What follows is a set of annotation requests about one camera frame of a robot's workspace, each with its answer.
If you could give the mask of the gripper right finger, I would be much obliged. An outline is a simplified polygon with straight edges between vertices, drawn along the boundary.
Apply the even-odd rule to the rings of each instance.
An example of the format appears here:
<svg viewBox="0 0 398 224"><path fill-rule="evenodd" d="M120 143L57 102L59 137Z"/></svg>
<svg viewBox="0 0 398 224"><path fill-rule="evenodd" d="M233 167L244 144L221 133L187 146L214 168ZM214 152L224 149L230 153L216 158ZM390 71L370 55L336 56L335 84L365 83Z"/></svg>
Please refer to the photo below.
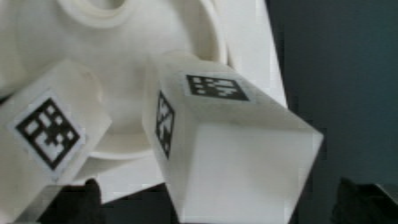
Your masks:
<svg viewBox="0 0 398 224"><path fill-rule="evenodd" d="M333 224L398 224L398 185L340 180Z"/></svg>

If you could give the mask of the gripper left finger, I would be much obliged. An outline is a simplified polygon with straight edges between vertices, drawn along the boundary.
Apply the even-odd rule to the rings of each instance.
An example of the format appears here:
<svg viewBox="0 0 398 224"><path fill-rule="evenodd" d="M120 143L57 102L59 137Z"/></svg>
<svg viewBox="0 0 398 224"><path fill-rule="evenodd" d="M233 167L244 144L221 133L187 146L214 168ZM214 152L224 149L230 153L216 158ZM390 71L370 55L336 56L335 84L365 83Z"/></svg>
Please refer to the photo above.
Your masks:
<svg viewBox="0 0 398 224"><path fill-rule="evenodd" d="M24 224L107 224L102 207L102 188L89 179L82 185L66 185L45 212Z"/></svg>

